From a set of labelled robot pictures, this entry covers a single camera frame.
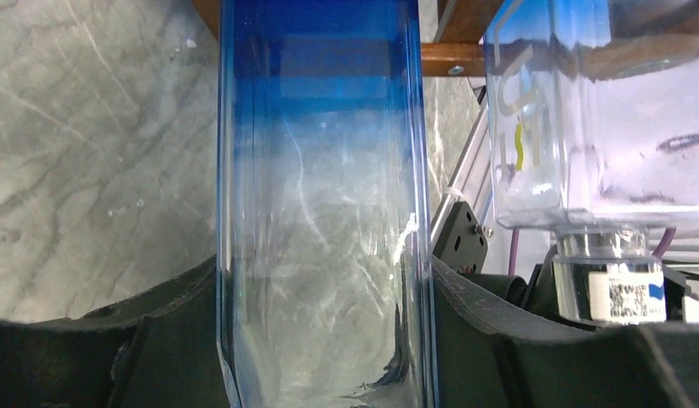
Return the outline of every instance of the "purple cable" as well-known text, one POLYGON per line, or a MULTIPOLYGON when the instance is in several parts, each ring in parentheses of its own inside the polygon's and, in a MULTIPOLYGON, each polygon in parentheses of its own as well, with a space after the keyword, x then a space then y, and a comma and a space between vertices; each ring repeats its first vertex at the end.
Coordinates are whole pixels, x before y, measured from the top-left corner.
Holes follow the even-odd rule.
POLYGON ((652 256, 655 258, 662 258, 665 252, 670 248, 670 244, 673 243, 673 238, 675 237, 675 228, 666 228, 665 234, 662 234, 660 242, 657 243, 655 251, 652 252, 652 256))
POLYGON ((517 244, 520 240, 520 230, 512 230, 512 239, 509 243, 509 262, 508 262, 508 275, 514 276, 514 269, 517 265, 517 244))

